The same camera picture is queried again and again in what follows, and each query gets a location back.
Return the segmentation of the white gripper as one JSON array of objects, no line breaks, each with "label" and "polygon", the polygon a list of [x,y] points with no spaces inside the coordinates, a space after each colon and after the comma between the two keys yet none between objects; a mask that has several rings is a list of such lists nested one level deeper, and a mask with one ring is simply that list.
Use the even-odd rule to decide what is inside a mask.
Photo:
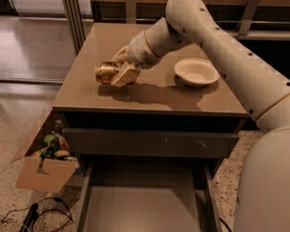
[{"label": "white gripper", "polygon": [[112,57],[112,61],[117,63],[118,72],[113,76],[110,84],[122,88],[135,82],[140,76],[141,69],[152,69],[160,60],[161,58],[149,47],[145,31],[141,31],[132,39],[130,45],[124,46]]}]

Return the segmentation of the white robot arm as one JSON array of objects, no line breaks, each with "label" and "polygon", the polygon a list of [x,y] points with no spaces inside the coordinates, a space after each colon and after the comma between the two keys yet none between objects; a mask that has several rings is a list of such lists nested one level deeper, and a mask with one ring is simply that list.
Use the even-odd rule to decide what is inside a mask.
[{"label": "white robot arm", "polygon": [[188,42],[202,48],[262,132],[242,164],[234,232],[290,232],[290,80],[222,30],[202,0],[168,0],[165,18],[113,60],[122,87]]}]

